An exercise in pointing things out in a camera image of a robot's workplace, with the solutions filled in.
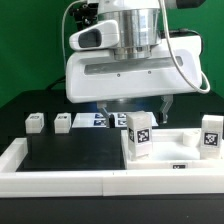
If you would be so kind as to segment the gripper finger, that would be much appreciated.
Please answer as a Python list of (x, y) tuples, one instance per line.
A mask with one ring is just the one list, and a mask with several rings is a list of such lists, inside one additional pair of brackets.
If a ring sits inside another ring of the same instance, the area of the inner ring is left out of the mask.
[(164, 95), (161, 97), (162, 104), (159, 110), (159, 123), (166, 124), (168, 121), (168, 112), (173, 104), (172, 95)]
[(115, 117), (113, 114), (110, 114), (107, 109), (107, 103), (105, 101), (98, 101), (97, 102), (97, 109), (103, 115), (106, 120), (106, 127), (107, 128), (114, 128), (115, 127)]

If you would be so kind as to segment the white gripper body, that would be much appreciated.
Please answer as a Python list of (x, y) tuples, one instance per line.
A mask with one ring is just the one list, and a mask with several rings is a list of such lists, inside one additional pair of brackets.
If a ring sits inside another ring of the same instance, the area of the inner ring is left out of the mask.
[(73, 103), (193, 92), (202, 85), (201, 38), (163, 39), (143, 59), (115, 59), (118, 24), (104, 21), (69, 38), (66, 95)]

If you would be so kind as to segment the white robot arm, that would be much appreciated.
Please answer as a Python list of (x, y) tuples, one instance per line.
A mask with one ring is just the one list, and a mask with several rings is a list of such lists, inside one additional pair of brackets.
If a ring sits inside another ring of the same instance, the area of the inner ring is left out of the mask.
[(66, 65), (66, 95), (73, 103), (161, 96), (165, 116), (175, 94), (207, 93), (201, 71), (202, 41), (167, 28), (168, 9), (197, 8), (206, 0), (87, 0), (97, 7), (97, 23), (69, 38), (74, 53)]

